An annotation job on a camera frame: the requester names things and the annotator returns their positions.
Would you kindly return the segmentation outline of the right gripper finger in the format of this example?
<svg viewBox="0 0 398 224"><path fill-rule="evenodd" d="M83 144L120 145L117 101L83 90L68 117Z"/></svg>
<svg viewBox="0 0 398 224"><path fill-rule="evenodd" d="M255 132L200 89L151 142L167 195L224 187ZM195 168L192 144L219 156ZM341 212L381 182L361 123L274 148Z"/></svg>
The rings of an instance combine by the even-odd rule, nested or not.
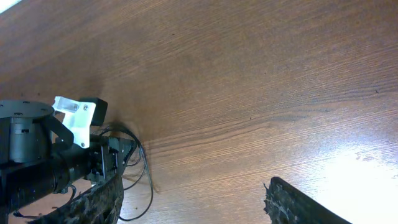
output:
<svg viewBox="0 0 398 224"><path fill-rule="evenodd" d="M265 188L264 211L272 224L350 224L280 177Z"/></svg>

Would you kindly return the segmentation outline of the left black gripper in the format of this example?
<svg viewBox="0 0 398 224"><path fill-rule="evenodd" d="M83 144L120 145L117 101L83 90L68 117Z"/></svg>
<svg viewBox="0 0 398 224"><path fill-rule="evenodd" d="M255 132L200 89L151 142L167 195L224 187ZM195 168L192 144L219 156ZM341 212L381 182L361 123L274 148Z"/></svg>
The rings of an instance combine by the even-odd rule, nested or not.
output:
<svg viewBox="0 0 398 224"><path fill-rule="evenodd" d="M62 151L70 182L85 179L101 183L77 196L72 202L29 223L117 223L124 198L120 175L136 149L137 143L131 139L92 136L88 148L74 144Z"/></svg>

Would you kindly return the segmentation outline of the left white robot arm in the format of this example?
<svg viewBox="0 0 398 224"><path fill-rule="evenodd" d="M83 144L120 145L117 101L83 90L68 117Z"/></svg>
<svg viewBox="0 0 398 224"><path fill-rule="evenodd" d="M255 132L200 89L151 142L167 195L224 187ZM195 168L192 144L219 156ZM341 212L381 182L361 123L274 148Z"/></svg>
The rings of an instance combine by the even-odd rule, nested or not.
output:
<svg viewBox="0 0 398 224"><path fill-rule="evenodd" d="M134 140L90 133L104 122L108 104L99 98L53 105L1 101L1 206L12 213L78 179L104 182L122 174L136 150Z"/></svg>

